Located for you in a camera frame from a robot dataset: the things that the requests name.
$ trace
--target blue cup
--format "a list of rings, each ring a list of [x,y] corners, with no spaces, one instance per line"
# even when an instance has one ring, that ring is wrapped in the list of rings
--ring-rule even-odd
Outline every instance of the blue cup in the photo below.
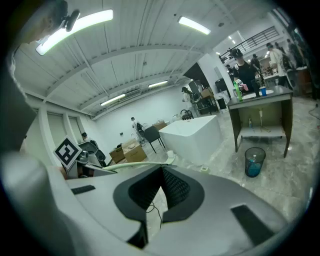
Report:
[[[265,86],[260,87],[260,91],[262,93],[262,96],[267,96],[267,89]]]

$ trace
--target blue trash bin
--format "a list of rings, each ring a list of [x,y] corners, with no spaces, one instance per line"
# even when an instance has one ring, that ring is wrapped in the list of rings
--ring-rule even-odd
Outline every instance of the blue trash bin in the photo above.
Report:
[[[266,152],[260,147],[251,147],[245,153],[245,174],[250,177],[256,177],[262,168],[266,158]]]

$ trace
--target floor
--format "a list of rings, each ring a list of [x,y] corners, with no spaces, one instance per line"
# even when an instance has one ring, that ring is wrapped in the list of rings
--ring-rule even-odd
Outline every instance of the floor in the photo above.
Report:
[[[223,135],[223,142],[210,160],[203,166],[208,167],[210,175],[230,179],[262,198],[291,222],[306,209],[310,188],[317,180],[316,166],[320,143],[320,131],[317,126],[320,120],[312,117],[308,111],[315,108],[316,102],[311,99],[293,98],[293,127],[289,150],[283,157],[286,139],[283,138],[239,138],[238,152],[235,152],[234,135],[229,112],[218,113],[218,121]],[[320,107],[312,111],[320,117]],[[164,162],[166,151],[157,141],[152,143],[155,154],[148,143],[143,146],[147,154],[146,161]],[[245,151],[251,147],[265,150],[266,158],[260,174],[255,178],[245,175]],[[201,171],[186,159],[176,156],[174,165]],[[160,215],[167,211],[166,197],[162,191],[153,200]],[[147,213],[148,238],[160,229],[160,218],[157,209]]]

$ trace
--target shelf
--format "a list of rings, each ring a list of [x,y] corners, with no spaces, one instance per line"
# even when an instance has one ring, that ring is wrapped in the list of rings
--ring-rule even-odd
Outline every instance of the shelf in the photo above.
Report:
[[[268,128],[270,132],[267,132],[260,126],[255,126],[253,128],[242,127],[239,135],[244,137],[280,137],[286,135],[281,125],[265,127]]]

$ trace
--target railing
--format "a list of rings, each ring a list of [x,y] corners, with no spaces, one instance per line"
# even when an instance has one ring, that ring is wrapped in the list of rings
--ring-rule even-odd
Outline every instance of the railing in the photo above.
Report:
[[[278,35],[279,35],[279,33],[276,31],[275,26],[272,26],[272,27],[269,27],[266,30],[264,30],[256,35],[254,35],[253,37],[250,37],[249,39],[239,43],[238,45],[236,45],[232,49],[238,48],[242,53],[244,53],[245,51],[248,51],[251,48],[258,46],[258,45],[262,44],[263,42],[268,41],[271,38],[275,38]],[[222,63],[225,63],[232,58],[230,55],[230,52],[231,51],[228,50],[227,52],[225,52],[224,54],[219,56]]]

